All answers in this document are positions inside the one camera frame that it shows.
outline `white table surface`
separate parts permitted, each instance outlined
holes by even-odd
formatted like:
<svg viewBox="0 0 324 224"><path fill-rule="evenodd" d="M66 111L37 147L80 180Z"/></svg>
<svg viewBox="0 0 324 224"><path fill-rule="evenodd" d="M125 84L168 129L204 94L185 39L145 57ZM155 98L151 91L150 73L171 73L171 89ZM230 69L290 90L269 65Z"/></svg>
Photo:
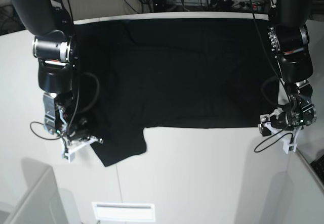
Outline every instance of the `white table surface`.
<svg viewBox="0 0 324 224"><path fill-rule="evenodd" d="M200 16L217 16L210 14ZM324 40L324 26L313 22L309 30L314 35L310 51L319 58L324 49L318 48ZM17 204L42 167L36 160L53 167L72 224L95 223L92 201L122 200L155 204L159 224L259 223L266 196L275 191L270 188L272 179L287 169L289 158L281 143L255 154L253 149L262 140L257 128L157 127L144 130L148 151L143 155L104 168L87 147L69 164L60 157L58 141L39 139L29 129L31 121L42 122L44 117L43 92L37 82L38 63L31 53L32 39L28 31L0 37L0 203ZM316 95L322 89L322 77L319 71L315 72ZM323 103L315 103L321 113ZM320 126L312 126L307 133L318 132L317 127Z"/></svg>

